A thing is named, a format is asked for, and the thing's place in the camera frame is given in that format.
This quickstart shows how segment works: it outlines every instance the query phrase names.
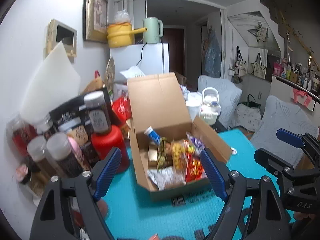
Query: picture frame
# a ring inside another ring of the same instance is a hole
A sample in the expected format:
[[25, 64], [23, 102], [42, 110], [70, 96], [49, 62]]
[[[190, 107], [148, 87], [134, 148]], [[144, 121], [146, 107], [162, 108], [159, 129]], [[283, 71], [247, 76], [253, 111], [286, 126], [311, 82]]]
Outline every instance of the picture frame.
[[108, 0], [84, 0], [83, 39], [107, 43]]
[[48, 26], [47, 55], [62, 41], [69, 57], [77, 56], [77, 31], [56, 19], [52, 19]]

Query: purple snack bag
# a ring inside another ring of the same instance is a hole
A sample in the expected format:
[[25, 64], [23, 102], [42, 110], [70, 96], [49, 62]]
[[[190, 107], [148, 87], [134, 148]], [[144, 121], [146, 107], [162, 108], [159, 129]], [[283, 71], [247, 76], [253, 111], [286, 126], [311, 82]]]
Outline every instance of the purple snack bag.
[[197, 156], [199, 156], [200, 153], [201, 153], [201, 151], [205, 148], [204, 143], [203, 143], [200, 139], [192, 136], [190, 133], [187, 133], [187, 138], [188, 138], [190, 144], [191, 144], [193, 147], [196, 148], [195, 154], [196, 154]]

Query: white plastic cup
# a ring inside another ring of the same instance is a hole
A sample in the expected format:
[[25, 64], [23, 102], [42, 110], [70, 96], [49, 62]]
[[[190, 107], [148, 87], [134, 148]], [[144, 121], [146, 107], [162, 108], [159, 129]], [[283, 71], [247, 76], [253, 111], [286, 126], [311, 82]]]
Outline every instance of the white plastic cup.
[[201, 104], [196, 100], [187, 100], [186, 101], [187, 109], [189, 111], [191, 120], [193, 121], [197, 115], [199, 115]]

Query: screw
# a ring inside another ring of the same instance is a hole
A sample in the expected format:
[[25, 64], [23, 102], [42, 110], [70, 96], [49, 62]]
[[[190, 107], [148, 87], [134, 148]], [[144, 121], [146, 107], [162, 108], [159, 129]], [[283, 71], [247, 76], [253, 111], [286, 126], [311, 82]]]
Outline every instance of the screw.
[[293, 187], [289, 187], [288, 188], [288, 192], [289, 192], [289, 194], [293, 194], [294, 193], [294, 188]]
[[52, 182], [56, 182], [58, 179], [59, 179], [58, 176], [52, 176], [50, 180], [51, 180]]
[[264, 180], [265, 182], [270, 182], [270, 177], [268, 177], [268, 176], [263, 176], [262, 178], [263, 178], [263, 180]]
[[231, 171], [230, 172], [232, 177], [238, 177], [239, 176], [239, 172], [238, 171]]
[[82, 176], [89, 177], [91, 175], [91, 171], [84, 171], [82, 172]]

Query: pink ribbon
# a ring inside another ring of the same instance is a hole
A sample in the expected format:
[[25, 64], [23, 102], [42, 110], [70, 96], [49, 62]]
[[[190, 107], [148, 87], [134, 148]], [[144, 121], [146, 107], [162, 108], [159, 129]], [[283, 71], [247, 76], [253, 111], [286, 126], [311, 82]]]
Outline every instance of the pink ribbon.
[[303, 103], [303, 105], [305, 106], [305, 107], [308, 107], [308, 105], [310, 104], [310, 102], [311, 102], [311, 100], [312, 100], [312, 97], [310, 96], [310, 95], [308, 95], [308, 93], [307, 92], [305, 92], [305, 91], [302, 91], [302, 90], [298, 90], [298, 89], [293, 89], [293, 101], [295, 102], [295, 103], [297, 103], [298, 102], [298, 96], [302, 96], [302, 97], [304, 97], [304, 96], [308, 96], [307, 97], [307, 99], [304, 101], [304, 103]]

